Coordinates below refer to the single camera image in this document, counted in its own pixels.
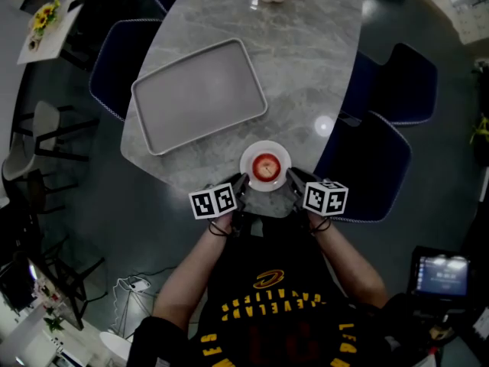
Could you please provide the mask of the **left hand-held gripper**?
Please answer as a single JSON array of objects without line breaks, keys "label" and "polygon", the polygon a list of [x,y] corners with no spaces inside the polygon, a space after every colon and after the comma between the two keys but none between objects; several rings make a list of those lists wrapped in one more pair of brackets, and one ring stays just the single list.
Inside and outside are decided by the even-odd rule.
[{"label": "left hand-held gripper", "polygon": [[227,232],[215,220],[234,211],[243,211],[246,207],[245,194],[248,187],[248,174],[236,174],[232,183],[221,183],[188,194],[194,218],[207,220],[209,231],[213,235],[229,237],[235,231]]}]

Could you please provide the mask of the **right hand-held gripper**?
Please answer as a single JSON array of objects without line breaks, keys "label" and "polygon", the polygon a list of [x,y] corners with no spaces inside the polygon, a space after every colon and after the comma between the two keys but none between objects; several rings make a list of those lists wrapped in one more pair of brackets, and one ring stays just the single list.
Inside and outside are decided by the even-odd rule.
[{"label": "right hand-held gripper", "polygon": [[345,212],[348,188],[338,182],[316,182],[317,176],[298,167],[286,172],[287,183],[294,194],[293,211],[306,209],[321,217]]}]

